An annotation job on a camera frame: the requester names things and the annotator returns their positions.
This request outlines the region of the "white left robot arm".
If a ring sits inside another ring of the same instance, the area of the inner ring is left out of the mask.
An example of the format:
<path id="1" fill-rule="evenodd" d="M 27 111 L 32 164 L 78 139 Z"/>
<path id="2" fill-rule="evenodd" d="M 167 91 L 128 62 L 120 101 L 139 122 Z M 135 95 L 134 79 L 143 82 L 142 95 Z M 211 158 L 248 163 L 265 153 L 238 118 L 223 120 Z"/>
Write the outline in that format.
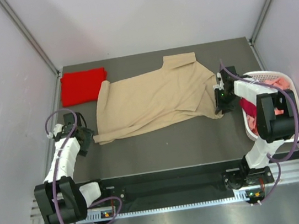
<path id="1" fill-rule="evenodd" d="M 60 217 L 64 224 L 76 223 L 87 217 L 92 203 L 103 206 L 109 201 L 109 192 L 99 182 L 74 182 L 77 157 L 87 155 L 93 131 L 79 112 L 65 114 L 63 120 L 48 134 L 55 141 L 55 154 L 44 182 L 34 189 L 45 224 L 60 224 Z"/>

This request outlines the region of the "beige t shirt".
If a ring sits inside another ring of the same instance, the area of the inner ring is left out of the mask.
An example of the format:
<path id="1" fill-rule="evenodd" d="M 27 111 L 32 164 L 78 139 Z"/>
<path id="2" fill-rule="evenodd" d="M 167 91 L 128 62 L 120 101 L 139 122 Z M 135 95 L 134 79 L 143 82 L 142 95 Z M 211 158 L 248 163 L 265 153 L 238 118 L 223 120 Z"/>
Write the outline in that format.
<path id="1" fill-rule="evenodd" d="M 158 70 L 101 84 L 97 100 L 97 135 L 104 145 L 205 116 L 222 118 L 216 110 L 215 74 L 196 55 L 164 56 Z"/>

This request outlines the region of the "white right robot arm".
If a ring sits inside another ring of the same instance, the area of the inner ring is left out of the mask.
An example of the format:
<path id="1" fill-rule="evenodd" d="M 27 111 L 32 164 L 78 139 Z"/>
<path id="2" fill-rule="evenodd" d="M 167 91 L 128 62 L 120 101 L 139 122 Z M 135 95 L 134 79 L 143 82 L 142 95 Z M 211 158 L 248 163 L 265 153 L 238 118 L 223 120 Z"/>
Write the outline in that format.
<path id="1" fill-rule="evenodd" d="M 282 158 L 288 160 L 299 141 L 298 100 L 294 90 L 281 89 L 251 76 L 238 76 L 235 68 L 221 65 L 218 83 L 213 87 L 216 114 L 233 110 L 236 97 L 252 103 L 256 110 L 258 138 L 242 159 L 241 180 L 249 185 L 260 178 L 260 170 L 268 166 L 277 149 L 292 142 L 292 150 Z"/>

